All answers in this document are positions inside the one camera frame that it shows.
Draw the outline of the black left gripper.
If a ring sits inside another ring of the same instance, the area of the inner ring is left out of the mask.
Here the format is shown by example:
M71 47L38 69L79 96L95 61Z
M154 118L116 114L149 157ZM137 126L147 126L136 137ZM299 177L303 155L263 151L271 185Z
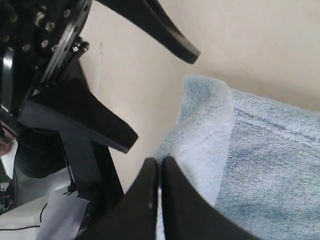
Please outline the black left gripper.
M80 33L89 0L0 3L0 120L18 130L26 101L63 81L90 45Z

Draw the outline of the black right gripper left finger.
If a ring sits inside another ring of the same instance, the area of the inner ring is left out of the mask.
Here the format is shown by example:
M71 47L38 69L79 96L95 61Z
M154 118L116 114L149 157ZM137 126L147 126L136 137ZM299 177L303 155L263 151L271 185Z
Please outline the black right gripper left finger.
M78 240L154 240L158 214L159 166L145 159L136 179L110 213L88 227Z

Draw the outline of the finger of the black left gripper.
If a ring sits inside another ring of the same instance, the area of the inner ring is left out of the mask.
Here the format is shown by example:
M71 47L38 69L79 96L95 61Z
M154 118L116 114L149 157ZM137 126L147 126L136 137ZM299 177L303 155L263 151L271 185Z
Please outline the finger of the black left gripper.
M100 0L162 44L182 61L193 64L200 51L180 32L157 0Z
M122 153L138 139L130 125L105 107L78 78L31 96L18 120L28 128L67 132Z

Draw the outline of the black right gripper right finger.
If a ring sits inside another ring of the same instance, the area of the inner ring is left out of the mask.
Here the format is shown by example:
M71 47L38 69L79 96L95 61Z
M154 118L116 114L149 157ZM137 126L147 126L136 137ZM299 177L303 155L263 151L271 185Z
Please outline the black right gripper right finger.
M167 240L251 240L253 236L209 205L173 157L161 165L161 202Z

